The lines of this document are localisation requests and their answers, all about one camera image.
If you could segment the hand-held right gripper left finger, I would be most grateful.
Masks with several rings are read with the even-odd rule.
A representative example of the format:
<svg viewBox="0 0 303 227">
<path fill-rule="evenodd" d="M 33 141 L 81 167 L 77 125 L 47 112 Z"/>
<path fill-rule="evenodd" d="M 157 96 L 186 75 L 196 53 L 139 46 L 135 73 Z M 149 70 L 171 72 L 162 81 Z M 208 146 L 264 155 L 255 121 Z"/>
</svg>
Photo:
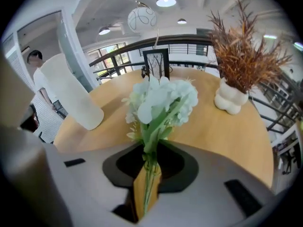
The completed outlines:
<svg viewBox="0 0 303 227">
<path fill-rule="evenodd" d="M 78 153 L 60 153 L 53 144 L 43 144 L 52 177 L 74 227 L 134 227 L 136 224 L 113 213 L 124 203 L 127 190 L 115 187 L 102 165 L 125 146 Z"/>
</svg>

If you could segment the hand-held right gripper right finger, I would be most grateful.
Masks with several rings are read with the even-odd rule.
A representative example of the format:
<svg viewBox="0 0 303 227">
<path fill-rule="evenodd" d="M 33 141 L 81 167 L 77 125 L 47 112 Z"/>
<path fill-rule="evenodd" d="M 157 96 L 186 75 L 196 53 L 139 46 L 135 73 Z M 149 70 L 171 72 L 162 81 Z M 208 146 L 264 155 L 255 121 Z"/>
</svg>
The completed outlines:
<svg viewBox="0 0 303 227">
<path fill-rule="evenodd" d="M 160 194 L 141 220 L 143 227 L 256 227 L 278 205 L 278 196 L 232 160 L 184 144 L 173 145 L 197 160 L 198 175 L 184 191 Z M 261 209 L 246 217 L 224 185 L 229 180 L 239 180 Z"/>
</svg>

